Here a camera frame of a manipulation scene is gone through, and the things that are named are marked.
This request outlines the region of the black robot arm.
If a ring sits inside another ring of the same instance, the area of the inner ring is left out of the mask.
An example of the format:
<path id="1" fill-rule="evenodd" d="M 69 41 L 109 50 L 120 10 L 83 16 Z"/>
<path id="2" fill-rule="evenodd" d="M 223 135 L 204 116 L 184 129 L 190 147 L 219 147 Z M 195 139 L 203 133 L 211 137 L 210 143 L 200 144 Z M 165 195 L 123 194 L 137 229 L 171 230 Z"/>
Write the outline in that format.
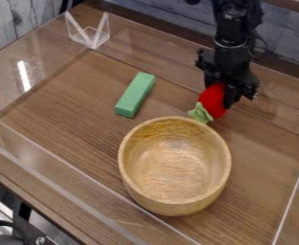
<path id="1" fill-rule="evenodd" d="M 251 70 L 256 27 L 262 23 L 260 0 L 211 0 L 216 32 L 212 37 L 215 48 L 212 58 L 198 50 L 195 66 L 204 73 L 207 88 L 220 83 L 223 107 L 246 97 L 256 97 L 259 80 Z"/>

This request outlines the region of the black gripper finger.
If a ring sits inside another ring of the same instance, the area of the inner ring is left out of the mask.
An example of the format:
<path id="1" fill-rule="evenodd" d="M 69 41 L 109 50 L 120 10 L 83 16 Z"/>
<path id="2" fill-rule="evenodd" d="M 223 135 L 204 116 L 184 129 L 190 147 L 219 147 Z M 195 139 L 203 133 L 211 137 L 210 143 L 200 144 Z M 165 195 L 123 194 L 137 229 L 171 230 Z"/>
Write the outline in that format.
<path id="1" fill-rule="evenodd" d="M 230 83 L 224 89 L 224 108 L 230 109 L 232 104 L 244 97 L 248 100 L 256 98 L 256 87 L 248 84 Z"/>
<path id="2" fill-rule="evenodd" d="M 222 74 L 215 73 L 215 74 L 204 74 L 204 86 L 211 87 L 215 84 L 220 84 L 224 86 L 224 82 L 222 81 Z"/>

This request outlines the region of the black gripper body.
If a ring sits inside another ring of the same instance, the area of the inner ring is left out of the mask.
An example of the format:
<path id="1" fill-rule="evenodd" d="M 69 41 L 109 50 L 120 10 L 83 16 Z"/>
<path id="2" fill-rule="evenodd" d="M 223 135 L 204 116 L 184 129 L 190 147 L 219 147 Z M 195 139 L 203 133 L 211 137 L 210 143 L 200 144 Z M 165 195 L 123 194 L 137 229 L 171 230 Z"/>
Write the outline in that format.
<path id="1" fill-rule="evenodd" d="M 196 51 L 195 67 L 203 71 L 203 74 L 220 73 L 226 85 L 230 83 L 248 84 L 258 89 L 259 80 L 250 67 L 252 50 L 252 40 L 247 40 L 238 46 L 224 46 L 215 42 L 215 50 L 211 56 L 203 48 Z"/>

